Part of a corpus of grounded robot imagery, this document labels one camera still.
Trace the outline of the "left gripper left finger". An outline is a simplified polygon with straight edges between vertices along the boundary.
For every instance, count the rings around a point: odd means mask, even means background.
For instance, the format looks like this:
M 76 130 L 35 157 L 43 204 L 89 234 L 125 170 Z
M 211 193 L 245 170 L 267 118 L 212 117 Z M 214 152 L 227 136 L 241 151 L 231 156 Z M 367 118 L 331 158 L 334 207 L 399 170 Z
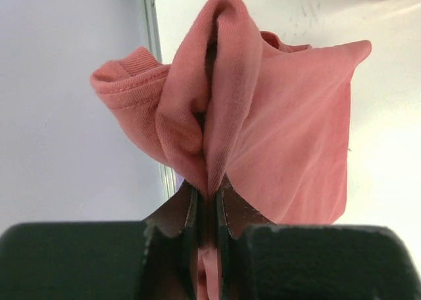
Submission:
M 196 299 L 198 192 L 139 221 L 38 222 L 1 236 L 2 299 Z

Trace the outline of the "pink t shirt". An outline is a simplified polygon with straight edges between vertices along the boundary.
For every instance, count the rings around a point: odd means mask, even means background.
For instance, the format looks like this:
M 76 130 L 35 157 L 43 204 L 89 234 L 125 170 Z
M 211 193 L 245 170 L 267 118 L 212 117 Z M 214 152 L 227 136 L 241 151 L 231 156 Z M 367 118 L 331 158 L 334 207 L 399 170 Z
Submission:
M 286 45 L 242 0 L 208 0 L 171 64 L 139 48 L 91 84 L 129 139 L 211 200 L 227 177 L 275 223 L 345 211 L 350 83 L 369 41 Z

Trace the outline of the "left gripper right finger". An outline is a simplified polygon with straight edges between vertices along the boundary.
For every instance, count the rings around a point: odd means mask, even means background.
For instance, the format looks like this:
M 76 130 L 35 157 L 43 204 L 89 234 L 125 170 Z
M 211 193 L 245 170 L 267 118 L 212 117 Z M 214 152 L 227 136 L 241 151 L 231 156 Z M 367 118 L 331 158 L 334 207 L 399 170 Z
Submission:
M 276 225 L 224 178 L 216 194 L 221 299 L 414 299 L 405 244 L 378 226 Z

